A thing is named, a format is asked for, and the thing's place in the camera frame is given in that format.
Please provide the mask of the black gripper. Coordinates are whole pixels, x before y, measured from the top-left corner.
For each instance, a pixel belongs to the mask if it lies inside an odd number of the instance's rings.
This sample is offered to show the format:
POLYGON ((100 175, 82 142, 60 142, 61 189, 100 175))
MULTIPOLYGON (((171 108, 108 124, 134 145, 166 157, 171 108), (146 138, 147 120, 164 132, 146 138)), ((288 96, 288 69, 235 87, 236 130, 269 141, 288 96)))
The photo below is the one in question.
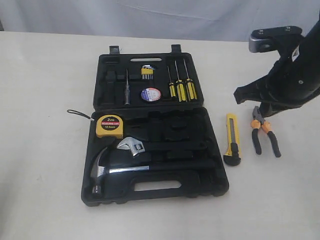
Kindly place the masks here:
POLYGON ((265 78, 238 87, 236 103, 260 102, 263 118, 278 113, 277 109, 297 109, 320 95, 320 46, 298 44, 280 56, 265 78))

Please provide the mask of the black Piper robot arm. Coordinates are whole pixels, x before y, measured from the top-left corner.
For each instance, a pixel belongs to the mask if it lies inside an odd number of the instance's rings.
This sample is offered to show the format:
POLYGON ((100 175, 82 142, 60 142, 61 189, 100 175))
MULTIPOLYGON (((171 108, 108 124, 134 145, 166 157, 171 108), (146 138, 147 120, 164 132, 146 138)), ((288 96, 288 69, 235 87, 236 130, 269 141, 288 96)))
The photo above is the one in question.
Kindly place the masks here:
POLYGON ((237 104, 259 102, 263 117, 285 110, 298 109, 320 95, 320 24, 307 35, 302 29, 287 25, 260 28, 249 37, 252 53, 277 51, 279 59, 261 78, 238 87, 234 92, 237 104))

